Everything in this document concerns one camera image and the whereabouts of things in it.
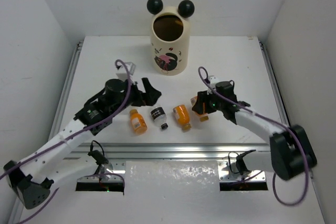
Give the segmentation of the orange juice bottle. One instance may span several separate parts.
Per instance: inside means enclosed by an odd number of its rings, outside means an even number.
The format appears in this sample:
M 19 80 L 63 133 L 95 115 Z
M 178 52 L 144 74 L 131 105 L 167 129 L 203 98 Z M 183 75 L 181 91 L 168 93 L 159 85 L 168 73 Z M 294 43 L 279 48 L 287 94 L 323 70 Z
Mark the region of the orange juice bottle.
M 196 101 L 197 101 L 197 96 L 191 98 L 192 107 L 196 104 Z M 203 114 L 198 114 L 197 112 L 194 112 L 194 113 L 197 115 L 200 122 L 205 122 L 205 121 L 209 120 L 209 117 L 208 117 L 207 113 L 203 113 Z
M 136 109 L 130 110 L 130 123 L 136 135 L 141 135 L 148 129 L 143 116 Z
M 173 108 L 175 120 L 183 132 L 191 129 L 190 116 L 184 104 L 178 105 Z

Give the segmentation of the clear bottle black label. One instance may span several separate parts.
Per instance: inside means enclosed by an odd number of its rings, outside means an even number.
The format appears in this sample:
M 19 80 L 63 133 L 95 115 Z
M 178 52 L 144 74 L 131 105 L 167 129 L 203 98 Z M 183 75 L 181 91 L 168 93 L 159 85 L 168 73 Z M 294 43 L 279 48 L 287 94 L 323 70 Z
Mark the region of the clear bottle black label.
M 169 127 L 166 122 L 167 119 L 166 113 L 160 105 L 155 105 L 151 109 L 150 115 L 153 119 L 154 124 L 161 130 L 166 130 Z

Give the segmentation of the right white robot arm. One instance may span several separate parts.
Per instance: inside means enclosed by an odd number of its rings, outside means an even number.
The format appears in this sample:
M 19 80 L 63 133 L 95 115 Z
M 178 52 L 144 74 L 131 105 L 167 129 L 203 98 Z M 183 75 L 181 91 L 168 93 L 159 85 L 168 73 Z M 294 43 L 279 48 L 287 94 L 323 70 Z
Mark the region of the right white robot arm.
M 197 93 L 191 110 L 197 115 L 220 112 L 233 124 L 254 133 L 269 145 L 263 154 L 247 150 L 229 162 L 232 174 L 247 175 L 254 169 L 273 172 L 282 180 L 290 180 L 309 172 L 317 165 L 317 158 L 304 128 L 289 127 L 252 110 L 249 103 L 237 100 L 233 81 L 205 82 L 208 89 Z

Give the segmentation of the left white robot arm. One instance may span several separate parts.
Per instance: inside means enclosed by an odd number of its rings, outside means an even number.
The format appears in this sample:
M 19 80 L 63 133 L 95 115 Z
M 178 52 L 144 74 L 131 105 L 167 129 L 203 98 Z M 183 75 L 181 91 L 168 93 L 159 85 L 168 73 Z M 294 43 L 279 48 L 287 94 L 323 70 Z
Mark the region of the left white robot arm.
M 56 184 L 56 166 L 76 147 L 92 139 L 129 106 L 153 106 L 162 93 L 152 87 L 148 78 L 142 78 L 141 91 L 136 82 L 110 79 L 104 88 L 91 97 L 74 118 L 51 140 L 35 153 L 19 162 L 9 161 L 1 178 L 26 209 L 34 209 L 50 195 Z

